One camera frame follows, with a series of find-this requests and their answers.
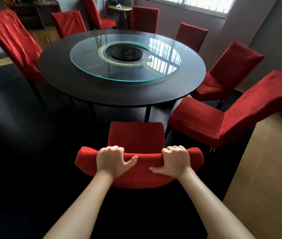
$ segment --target hand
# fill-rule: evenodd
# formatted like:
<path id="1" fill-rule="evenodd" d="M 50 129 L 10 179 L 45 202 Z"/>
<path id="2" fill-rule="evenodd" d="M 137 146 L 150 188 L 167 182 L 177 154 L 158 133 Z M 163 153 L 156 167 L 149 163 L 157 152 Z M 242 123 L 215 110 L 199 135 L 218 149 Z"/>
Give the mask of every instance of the hand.
<path id="1" fill-rule="evenodd" d="M 168 146 L 162 149 L 164 165 L 150 167 L 153 173 L 165 174 L 178 178 L 185 170 L 191 169 L 190 156 L 183 146 Z"/>
<path id="2" fill-rule="evenodd" d="M 97 171 L 105 170 L 116 178 L 136 165 L 138 156 L 133 156 L 129 161 L 123 160 L 124 148 L 108 146 L 101 148 L 97 154 Z"/>

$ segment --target wooden floor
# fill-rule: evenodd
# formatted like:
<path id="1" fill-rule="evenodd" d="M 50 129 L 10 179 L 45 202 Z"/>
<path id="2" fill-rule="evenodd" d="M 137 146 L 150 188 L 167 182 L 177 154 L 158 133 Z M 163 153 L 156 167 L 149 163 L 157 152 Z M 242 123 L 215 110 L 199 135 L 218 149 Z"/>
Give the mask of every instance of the wooden floor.
<path id="1" fill-rule="evenodd" d="M 9 63 L 9 58 L 0 59 L 0 65 Z M 282 117 L 278 114 L 256 125 L 224 204 L 256 238 L 282 239 Z"/>

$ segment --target dark floor rug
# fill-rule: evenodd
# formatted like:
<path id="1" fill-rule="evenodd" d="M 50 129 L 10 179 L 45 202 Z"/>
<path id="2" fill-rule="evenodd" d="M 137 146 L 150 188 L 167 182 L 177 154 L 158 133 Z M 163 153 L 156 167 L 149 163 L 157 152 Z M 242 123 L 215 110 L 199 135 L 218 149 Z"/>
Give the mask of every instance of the dark floor rug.
<path id="1" fill-rule="evenodd" d="M 43 106 L 15 65 L 0 67 L 0 238 L 42 238 L 91 181 L 75 165 L 82 146 L 107 145 L 111 121 L 143 121 L 145 108 L 95 106 L 98 124 L 88 105 L 50 86 L 38 85 Z M 225 102 L 228 109 L 241 96 Z M 216 107 L 218 101 L 208 102 Z M 166 127 L 173 104 L 154 107 L 150 122 Z M 254 130 L 251 127 L 215 152 L 171 131 L 166 145 L 199 147 L 205 164 L 201 180 L 223 200 Z M 111 188 L 91 238 L 206 238 L 204 226 L 178 181 L 156 189 Z"/>

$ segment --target red chair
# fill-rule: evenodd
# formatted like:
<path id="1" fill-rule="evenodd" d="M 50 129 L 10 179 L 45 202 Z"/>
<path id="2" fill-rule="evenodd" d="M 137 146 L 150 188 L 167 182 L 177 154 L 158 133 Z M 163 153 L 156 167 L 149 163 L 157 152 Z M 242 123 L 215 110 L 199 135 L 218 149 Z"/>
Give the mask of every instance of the red chair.
<path id="1" fill-rule="evenodd" d="M 26 77 L 33 92 L 44 105 L 34 82 L 47 83 L 38 67 L 42 50 L 11 10 L 0 12 L 0 47 Z"/>
<path id="2" fill-rule="evenodd" d="M 114 28 L 115 29 L 115 20 L 100 18 L 98 9 L 93 0 L 82 0 L 85 12 L 87 14 L 90 30 L 93 28 L 101 30 Z"/>
<path id="3" fill-rule="evenodd" d="M 207 29 L 198 28 L 192 25 L 181 23 L 175 40 L 199 52 L 204 39 L 208 33 Z"/>
<path id="4" fill-rule="evenodd" d="M 156 8 L 133 6 L 131 12 L 131 30 L 156 34 L 159 11 Z"/>
<path id="5" fill-rule="evenodd" d="M 169 118 L 170 129 L 177 130 L 211 148 L 282 110 L 282 71 L 274 70 L 245 92 L 226 112 L 185 97 Z"/>
<path id="6" fill-rule="evenodd" d="M 51 19 L 61 39 L 76 33 L 87 32 L 79 10 L 52 12 Z"/>
<path id="7" fill-rule="evenodd" d="M 126 189 L 156 188 L 175 180 L 167 175 L 155 174 L 149 167 L 164 165 L 162 149 L 165 148 L 164 127 L 160 122 L 112 122 L 108 137 L 108 146 L 124 147 L 124 161 L 138 155 L 137 164 L 117 177 L 112 186 Z M 191 167 L 196 171 L 204 164 L 204 157 L 198 148 L 187 150 L 191 158 Z M 75 160 L 85 174 L 95 176 L 98 151 L 82 147 Z"/>
<path id="8" fill-rule="evenodd" d="M 234 41 L 223 53 L 203 83 L 191 96 L 198 101 L 222 100 L 220 108 L 240 82 L 264 59 L 264 56 Z"/>

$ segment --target round dining table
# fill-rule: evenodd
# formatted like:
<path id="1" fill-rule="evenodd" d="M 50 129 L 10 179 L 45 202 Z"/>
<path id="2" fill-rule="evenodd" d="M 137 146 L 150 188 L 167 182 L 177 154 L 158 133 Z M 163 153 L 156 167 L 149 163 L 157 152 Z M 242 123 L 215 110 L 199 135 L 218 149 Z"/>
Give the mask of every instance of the round dining table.
<path id="1" fill-rule="evenodd" d="M 112 107 L 151 107 L 187 96 L 206 74 L 201 57 L 173 39 L 130 30 L 65 37 L 39 57 L 44 79 L 73 99 Z"/>

